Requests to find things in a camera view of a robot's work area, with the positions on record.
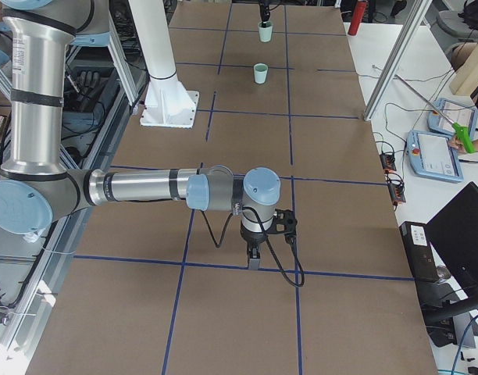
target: black bag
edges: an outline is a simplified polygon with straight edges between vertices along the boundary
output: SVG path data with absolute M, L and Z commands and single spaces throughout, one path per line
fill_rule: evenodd
M 466 23 L 470 29 L 478 30 L 478 0 L 466 4 L 468 0 L 465 1 L 463 6 L 463 12 L 459 13 L 458 16 L 463 18 L 463 22 Z

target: red cylinder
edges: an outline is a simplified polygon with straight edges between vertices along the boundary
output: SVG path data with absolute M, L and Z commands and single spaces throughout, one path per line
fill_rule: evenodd
M 366 10 L 367 1 L 357 2 L 355 4 L 354 15 L 351 18 L 350 28 L 348 29 L 348 35 L 356 35 L 359 25 L 362 21 L 362 16 Z

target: black monitor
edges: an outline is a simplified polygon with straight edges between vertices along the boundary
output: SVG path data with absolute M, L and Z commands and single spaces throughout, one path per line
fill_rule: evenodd
M 478 309 L 478 187 L 473 182 L 428 222 L 426 235 L 469 296 L 455 305 L 465 311 Z

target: green screwdriver handle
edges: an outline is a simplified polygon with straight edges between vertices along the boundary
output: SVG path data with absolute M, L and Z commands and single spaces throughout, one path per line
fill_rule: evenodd
M 472 140 L 468 134 L 468 127 L 462 127 L 458 123 L 453 123 L 452 127 L 456 131 L 456 137 L 463 143 L 466 152 L 473 154 L 475 152 L 475 147 L 473 146 Z

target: table surface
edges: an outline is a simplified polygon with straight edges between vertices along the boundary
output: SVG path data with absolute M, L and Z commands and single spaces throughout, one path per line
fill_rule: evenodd
M 113 169 L 274 169 L 305 286 L 267 251 L 247 271 L 237 218 L 216 250 L 183 202 L 104 205 L 29 374 L 436 373 L 340 13 L 280 6 L 268 44 L 258 17 L 257 5 L 179 2 L 170 34 L 180 80 L 201 93 L 195 125 L 132 118 Z M 226 217 L 209 214 L 215 230 Z M 299 280 L 284 239 L 273 245 Z
M 395 40 L 401 30 L 398 25 L 368 25 L 361 24 L 358 34 L 354 37 L 349 36 L 351 53 L 354 58 L 355 68 L 359 75 L 362 93 L 366 103 L 376 85 L 377 79 L 363 76 L 377 77 L 380 71 L 373 68 L 373 65 L 383 68 L 387 61 Z M 430 30 L 426 26 L 421 26 L 408 47 L 398 69 L 398 74 L 409 80 L 426 80 L 431 77 L 438 77 L 446 72 L 447 76 L 442 76 L 427 82 L 411 81 L 410 84 L 423 96 L 430 98 L 449 98 L 464 105 L 473 105 L 469 97 L 453 95 L 448 84 L 436 95 L 444 82 L 450 82 L 454 78 L 451 71 L 451 65 L 445 58 L 444 53 L 435 41 Z M 408 132 L 413 128 L 417 130 L 427 130 L 426 116 L 428 112 L 406 112 L 388 103 L 394 103 L 405 109 L 424 109 L 425 103 L 415 96 L 402 82 L 394 80 L 383 96 L 376 114 L 372 118 L 373 131 L 383 135 L 384 140 L 391 143 L 395 150 L 402 150 L 404 142 L 386 129 L 385 107 L 387 107 L 386 118 L 388 120 L 388 129 L 397 135 L 406 138 Z M 375 139 L 381 140 L 381 136 L 375 133 Z M 478 159 L 476 155 L 463 155 L 464 159 Z M 462 172 L 464 181 L 459 184 L 430 180 L 418 177 L 412 171 L 408 160 L 402 162 L 403 153 L 396 155 L 396 166 L 399 173 L 405 181 L 405 197 L 407 202 L 399 205 L 396 211 L 398 225 L 404 221 L 418 221 L 427 223 L 438 211 L 440 211 L 463 187 L 470 181 L 474 181 L 478 186 L 478 165 L 462 163 Z M 441 259 L 434 254 L 436 261 L 441 264 Z M 457 290 L 459 285 L 452 280 L 452 287 Z M 450 345 L 446 348 L 433 348 L 433 353 L 437 360 L 438 368 L 448 369 L 452 366 L 456 347 Z M 470 366 L 478 366 L 478 349 L 464 350 L 465 356 L 476 357 L 476 361 L 471 362 Z M 458 361 L 458 369 L 466 372 L 467 362 Z

